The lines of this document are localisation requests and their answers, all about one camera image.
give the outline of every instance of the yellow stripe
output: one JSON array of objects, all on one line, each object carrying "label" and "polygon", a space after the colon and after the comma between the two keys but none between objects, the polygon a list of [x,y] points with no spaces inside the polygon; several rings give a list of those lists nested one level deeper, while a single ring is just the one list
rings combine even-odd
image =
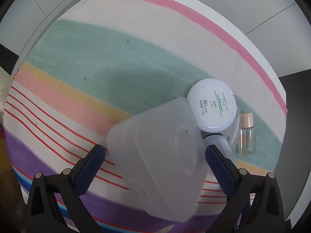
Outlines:
[{"label": "yellow stripe", "polygon": [[26,61],[23,63],[21,69],[32,74],[33,76],[35,76],[37,79],[41,80],[42,82],[52,85],[60,92],[64,92],[65,94],[70,95],[72,99],[87,105],[90,109],[100,114],[103,114],[105,116],[108,116],[112,118],[113,120],[116,120],[119,122],[119,121],[123,121],[131,117],[131,115],[126,113],[125,111],[116,109],[93,96],[84,94],[74,89],[73,87],[68,86],[67,84],[42,72],[40,69],[36,68],[35,66],[31,65],[30,63]]},{"label": "yellow stripe", "polygon": [[245,168],[250,174],[265,176],[269,172],[266,169],[263,169],[258,166],[254,166],[250,163],[246,163],[241,160],[237,160],[237,165],[238,165],[238,168]]}]

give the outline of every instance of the colorful tablecloth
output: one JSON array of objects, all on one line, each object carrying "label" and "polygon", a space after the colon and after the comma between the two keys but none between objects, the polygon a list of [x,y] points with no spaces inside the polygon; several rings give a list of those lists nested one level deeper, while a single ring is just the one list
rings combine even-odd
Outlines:
[{"label": "colorful tablecloth", "polygon": [[[71,168],[109,129],[145,110],[186,96],[199,80],[231,87],[253,112],[254,156],[238,166],[273,171],[286,126],[286,104],[256,59],[229,33],[174,0],[82,0],[34,46],[7,98],[4,127],[18,180]],[[57,196],[69,224],[70,216]],[[206,179],[194,217],[177,223],[149,216],[107,157],[87,194],[86,208],[106,232],[205,232],[226,203],[215,178]]]}]

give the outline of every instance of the white round compact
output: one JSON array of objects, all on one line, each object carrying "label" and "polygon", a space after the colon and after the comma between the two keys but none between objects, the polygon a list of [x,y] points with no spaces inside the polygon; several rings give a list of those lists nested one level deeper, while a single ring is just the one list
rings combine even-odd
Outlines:
[{"label": "white round compact", "polygon": [[237,113],[233,91],[220,80],[204,79],[197,82],[190,89],[187,100],[199,128],[205,132],[225,130]]}]

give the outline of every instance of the tablecloth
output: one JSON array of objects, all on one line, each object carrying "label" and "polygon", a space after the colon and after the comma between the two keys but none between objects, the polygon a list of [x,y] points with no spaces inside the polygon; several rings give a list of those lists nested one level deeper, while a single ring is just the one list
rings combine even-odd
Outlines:
[{"label": "tablecloth", "polygon": [[[82,0],[61,16],[29,53],[5,106],[7,149],[23,189],[33,176],[60,173],[109,129],[181,96],[199,80],[231,87],[238,107],[254,114],[254,156],[238,159],[251,173],[273,171],[286,127],[286,103],[257,60],[228,32],[174,0]],[[106,232],[205,232],[226,203],[207,178],[187,223],[148,215],[117,166],[106,159],[82,195]],[[57,196],[60,209],[73,224]]]}]

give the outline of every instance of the glass bottle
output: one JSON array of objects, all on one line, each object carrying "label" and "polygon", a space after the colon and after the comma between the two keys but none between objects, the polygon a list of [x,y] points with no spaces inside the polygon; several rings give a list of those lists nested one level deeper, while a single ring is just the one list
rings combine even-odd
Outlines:
[{"label": "glass bottle", "polygon": [[238,141],[238,152],[242,156],[251,156],[256,149],[256,132],[253,121],[253,114],[241,114],[241,131]]}]

